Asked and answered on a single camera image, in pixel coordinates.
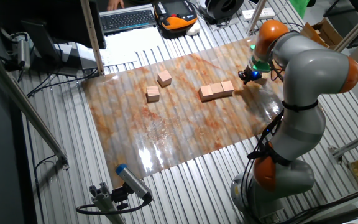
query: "orange marble sheet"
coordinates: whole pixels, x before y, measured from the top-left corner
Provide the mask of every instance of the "orange marble sheet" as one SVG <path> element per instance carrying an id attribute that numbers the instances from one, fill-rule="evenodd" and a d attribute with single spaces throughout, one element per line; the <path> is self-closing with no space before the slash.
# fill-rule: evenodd
<path id="1" fill-rule="evenodd" d="M 244 86 L 237 73 L 249 57 L 244 39 L 83 82 L 114 188 L 122 185 L 119 164 L 143 178 L 260 134 L 281 110 L 282 84 Z M 172 84 L 161 88 L 157 74 L 165 69 Z M 226 80 L 233 96 L 200 101 L 201 86 Z M 147 103 L 154 85 L 160 101 Z"/>

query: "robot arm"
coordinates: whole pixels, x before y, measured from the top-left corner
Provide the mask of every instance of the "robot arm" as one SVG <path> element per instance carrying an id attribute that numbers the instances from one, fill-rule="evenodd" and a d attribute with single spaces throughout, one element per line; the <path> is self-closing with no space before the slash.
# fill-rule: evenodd
<path id="1" fill-rule="evenodd" d="M 312 150 L 323 136 L 326 121 L 317 106 L 317 97 L 349 91 L 358 81 L 358 64 L 353 59 L 299 33 L 288 32 L 284 24 L 270 20 L 260 28 L 251 66 L 244 70 L 244 77 L 250 71 L 258 72 L 252 63 L 271 66 L 272 58 L 285 69 L 283 119 L 263 151 L 254 156 L 251 181 L 244 181 L 246 175 L 240 174 L 232 183 L 232 189 L 237 185 L 242 194 L 239 197 L 241 194 L 232 191 L 234 203 L 242 209 L 246 198 L 257 217 L 268 214 L 266 208 L 277 207 L 276 199 L 312 188 L 313 170 L 296 158 Z M 244 188 L 239 180 L 250 187 Z"/>

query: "slotted metal tabletop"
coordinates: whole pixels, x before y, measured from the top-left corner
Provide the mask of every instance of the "slotted metal tabletop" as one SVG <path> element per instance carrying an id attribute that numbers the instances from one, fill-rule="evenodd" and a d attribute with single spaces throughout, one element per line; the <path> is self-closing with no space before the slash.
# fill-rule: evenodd
<path id="1" fill-rule="evenodd" d="M 285 0 L 268 1 L 265 7 L 271 7 L 277 13 L 284 3 Z M 254 8 L 254 4 L 245 1 L 241 10 Z M 303 21 L 290 3 L 275 19 L 303 25 Z M 172 40 L 161 38 L 158 47 L 138 52 L 138 62 L 106 67 L 105 71 L 116 73 L 139 68 L 246 38 L 244 29 L 248 23 L 239 20 L 239 23 L 217 31 L 212 31 L 200 20 L 199 35 Z M 83 77 L 83 74 L 79 72 L 78 76 Z M 24 76 L 20 85 L 23 91 L 28 93 L 45 78 L 47 76 L 41 74 Z M 48 82 L 53 84 L 71 79 L 73 78 L 51 75 Z M 40 204 L 45 223 L 109 223 L 104 216 L 86 216 L 75 212 L 77 206 L 91 203 L 88 190 L 90 185 L 106 182 L 110 188 L 112 186 L 81 83 L 70 82 L 44 89 L 30 101 L 66 151 L 70 165 L 68 170 L 57 169 L 57 160 L 53 158 L 37 170 L 40 181 Z M 278 214 L 281 220 L 358 190 L 345 163 L 337 165 L 327 151 L 329 145 L 340 147 L 358 137 L 358 101 L 350 92 L 320 96 L 319 102 L 327 117 L 326 131 L 316 148 L 300 158 L 312 166 L 316 184 L 310 191 L 282 200 L 285 210 Z M 53 155 L 53 152 L 31 125 L 29 128 L 30 132 L 25 133 L 25 138 L 29 164 L 32 167 L 32 154 L 35 163 L 38 163 Z M 255 137 L 246 139 L 147 176 L 144 182 L 152 190 L 155 201 L 142 210 L 125 214 L 126 222 L 244 223 L 244 217 L 231 201 L 229 187 L 234 176 L 244 171 L 246 155 L 253 150 L 256 142 Z M 358 147 L 347 152 L 345 159 L 358 159 Z M 39 223 L 42 223 L 32 169 L 30 174 L 37 218 Z M 136 196 L 130 196 L 128 204 L 130 207 L 136 207 L 140 202 Z"/>

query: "green object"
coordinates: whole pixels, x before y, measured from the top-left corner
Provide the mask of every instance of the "green object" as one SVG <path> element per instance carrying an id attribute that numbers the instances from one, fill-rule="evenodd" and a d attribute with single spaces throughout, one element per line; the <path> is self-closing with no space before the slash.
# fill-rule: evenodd
<path id="1" fill-rule="evenodd" d="M 308 6 L 309 0 L 290 0 L 290 3 L 298 12 L 299 16 L 303 19 L 303 16 L 305 16 L 306 7 Z"/>
<path id="2" fill-rule="evenodd" d="M 270 65 L 268 63 L 256 62 L 252 69 L 258 72 L 270 72 Z"/>

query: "person's hand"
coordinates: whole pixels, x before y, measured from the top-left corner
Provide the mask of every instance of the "person's hand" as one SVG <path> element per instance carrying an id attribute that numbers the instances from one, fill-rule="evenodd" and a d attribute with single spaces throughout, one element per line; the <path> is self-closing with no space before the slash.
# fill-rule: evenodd
<path id="1" fill-rule="evenodd" d="M 121 4 L 121 7 L 124 8 L 123 0 L 109 0 L 109 4 L 107 5 L 107 11 L 116 10 L 118 8 L 118 4 Z"/>

